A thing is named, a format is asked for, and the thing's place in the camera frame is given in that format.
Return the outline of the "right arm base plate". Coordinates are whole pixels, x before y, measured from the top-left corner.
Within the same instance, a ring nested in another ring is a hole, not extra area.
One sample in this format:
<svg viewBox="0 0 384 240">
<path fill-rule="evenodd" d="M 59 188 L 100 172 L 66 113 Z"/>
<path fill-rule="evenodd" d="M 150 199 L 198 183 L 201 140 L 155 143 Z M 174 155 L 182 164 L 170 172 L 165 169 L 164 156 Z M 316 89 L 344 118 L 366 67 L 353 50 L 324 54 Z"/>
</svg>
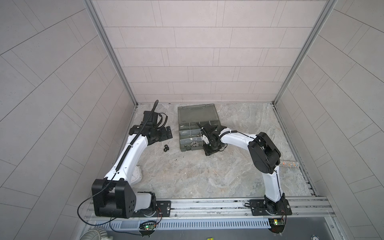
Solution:
<svg viewBox="0 0 384 240">
<path fill-rule="evenodd" d="M 293 214 L 291 206 L 286 199 L 280 199 L 276 203 L 268 199 L 249 200 L 249 202 L 244 204 L 244 207 L 251 209 L 253 216 L 290 216 Z"/>
</svg>

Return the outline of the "grey compartment organizer box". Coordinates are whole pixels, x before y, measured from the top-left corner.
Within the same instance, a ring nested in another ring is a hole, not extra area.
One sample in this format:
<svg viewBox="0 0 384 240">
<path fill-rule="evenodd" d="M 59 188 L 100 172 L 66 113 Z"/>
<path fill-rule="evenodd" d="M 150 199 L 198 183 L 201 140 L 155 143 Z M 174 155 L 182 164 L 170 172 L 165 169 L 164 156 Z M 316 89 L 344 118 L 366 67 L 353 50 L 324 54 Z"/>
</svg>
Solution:
<svg viewBox="0 0 384 240">
<path fill-rule="evenodd" d="M 200 126 L 220 125 L 214 104 L 178 107 L 180 150 L 182 152 L 203 149 Z"/>
</svg>

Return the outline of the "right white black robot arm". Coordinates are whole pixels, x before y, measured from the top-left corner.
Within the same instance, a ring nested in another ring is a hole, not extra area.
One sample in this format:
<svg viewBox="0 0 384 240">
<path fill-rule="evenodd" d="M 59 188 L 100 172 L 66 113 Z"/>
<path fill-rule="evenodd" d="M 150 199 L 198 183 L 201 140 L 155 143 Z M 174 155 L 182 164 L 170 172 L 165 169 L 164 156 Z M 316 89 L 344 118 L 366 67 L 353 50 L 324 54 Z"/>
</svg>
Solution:
<svg viewBox="0 0 384 240">
<path fill-rule="evenodd" d="M 206 156 L 220 152 L 228 145 L 249 151 L 254 166 L 262 173 L 264 180 L 265 195 L 260 210 L 270 215 L 292 214 L 281 187 L 279 174 L 281 152 L 266 133 L 244 134 L 225 126 L 210 124 L 203 126 L 198 124 L 198 127 L 202 134 Z"/>
</svg>

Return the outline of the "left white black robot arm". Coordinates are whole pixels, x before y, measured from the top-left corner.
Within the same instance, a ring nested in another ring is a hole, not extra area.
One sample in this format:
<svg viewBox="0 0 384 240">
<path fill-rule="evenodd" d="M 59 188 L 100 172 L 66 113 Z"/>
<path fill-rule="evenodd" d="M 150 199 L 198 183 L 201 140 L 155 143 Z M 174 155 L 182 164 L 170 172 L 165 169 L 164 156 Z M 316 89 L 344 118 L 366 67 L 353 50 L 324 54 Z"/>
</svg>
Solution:
<svg viewBox="0 0 384 240">
<path fill-rule="evenodd" d="M 97 217 L 124 218 L 157 212 L 156 195 L 152 192 L 134 192 L 132 186 L 141 180 L 139 159 L 148 146 L 171 139 L 171 128 L 165 113 L 145 111 L 140 125 L 129 130 L 127 143 L 116 163 L 103 179 L 92 184 L 94 211 Z"/>
</svg>

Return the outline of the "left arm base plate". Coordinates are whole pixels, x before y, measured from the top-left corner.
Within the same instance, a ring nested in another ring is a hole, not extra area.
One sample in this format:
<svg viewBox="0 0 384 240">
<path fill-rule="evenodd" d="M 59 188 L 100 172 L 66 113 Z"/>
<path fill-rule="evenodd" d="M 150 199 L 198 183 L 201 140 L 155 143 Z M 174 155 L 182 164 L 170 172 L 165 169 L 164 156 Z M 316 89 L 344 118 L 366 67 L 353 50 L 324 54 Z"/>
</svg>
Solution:
<svg viewBox="0 0 384 240">
<path fill-rule="evenodd" d="M 137 212 L 134 212 L 132 217 L 133 218 L 155 218 L 155 217 L 169 217 L 171 214 L 171 201 L 157 201 L 156 207 L 153 212 L 149 212 L 147 210 L 139 210 Z"/>
</svg>

